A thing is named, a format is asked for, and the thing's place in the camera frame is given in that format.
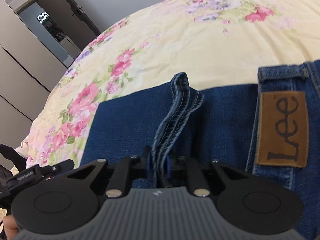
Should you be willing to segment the person's hand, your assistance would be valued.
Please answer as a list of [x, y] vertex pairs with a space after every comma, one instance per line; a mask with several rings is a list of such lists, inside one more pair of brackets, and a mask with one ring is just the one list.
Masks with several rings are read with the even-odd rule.
[[19, 233], [18, 225], [12, 214], [3, 217], [3, 228], [7, 240], [12, 240]]

